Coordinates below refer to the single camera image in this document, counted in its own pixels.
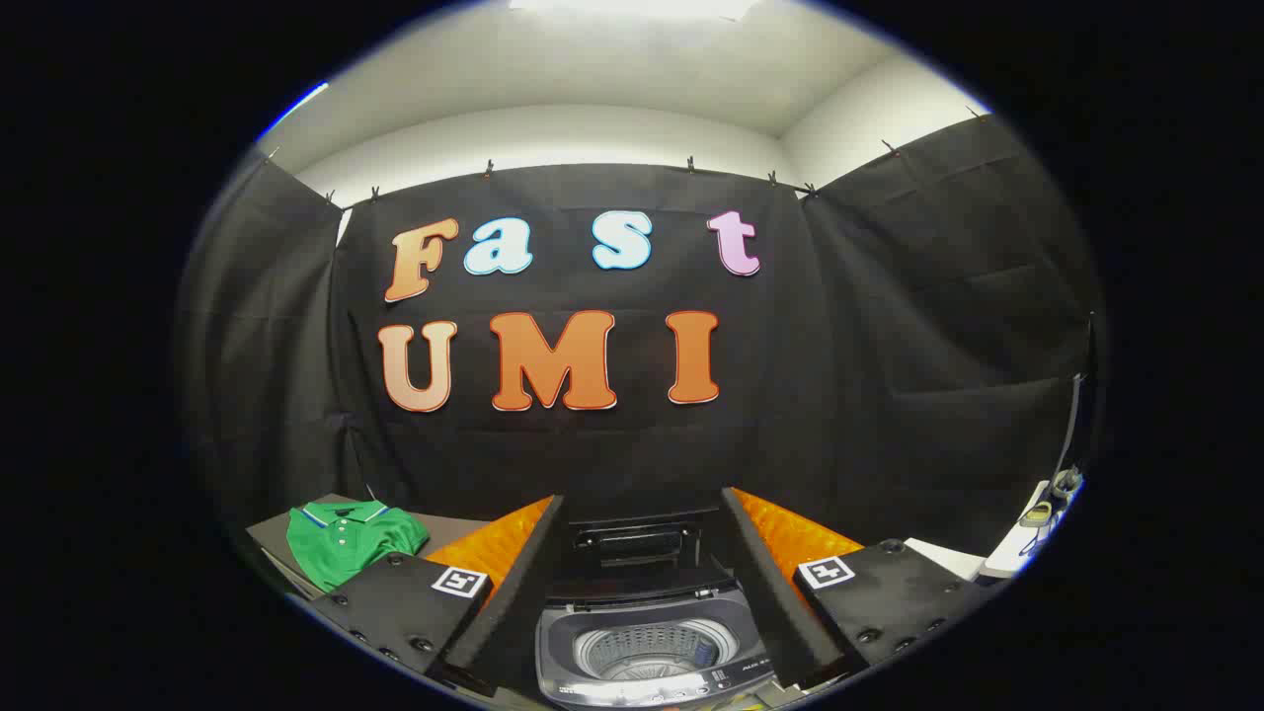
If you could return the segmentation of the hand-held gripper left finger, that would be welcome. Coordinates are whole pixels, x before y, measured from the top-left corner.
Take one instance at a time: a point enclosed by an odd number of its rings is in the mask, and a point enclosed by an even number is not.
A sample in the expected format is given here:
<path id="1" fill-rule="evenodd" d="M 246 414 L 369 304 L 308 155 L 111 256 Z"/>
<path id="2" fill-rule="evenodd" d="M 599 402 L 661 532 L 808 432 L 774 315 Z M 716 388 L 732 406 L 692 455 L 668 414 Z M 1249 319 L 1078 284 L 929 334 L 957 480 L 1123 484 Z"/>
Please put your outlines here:
<path id="1" fill-rule="evenodd" d="M 566 504 L 551 496 L 425 558 L 389 553 L 311 602 L 321 621 L 406 674 L 482 696 L 537 696 L 536 629 Z"/>

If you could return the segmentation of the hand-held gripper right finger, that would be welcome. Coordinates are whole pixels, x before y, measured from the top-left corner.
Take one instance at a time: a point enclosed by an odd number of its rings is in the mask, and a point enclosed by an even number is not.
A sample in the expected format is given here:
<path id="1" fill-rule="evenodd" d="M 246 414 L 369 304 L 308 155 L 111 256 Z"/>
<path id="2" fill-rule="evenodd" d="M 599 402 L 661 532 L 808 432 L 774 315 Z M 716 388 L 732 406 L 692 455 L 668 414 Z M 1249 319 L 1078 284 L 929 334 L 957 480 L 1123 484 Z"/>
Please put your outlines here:
<path id="1" fill-rule="evenodd" d="M 781 684 L 810 689 L 908 657 L 991 598 L 899 539 L 862 547 L 732 487 L 720 491 L 720 514 Z"/>

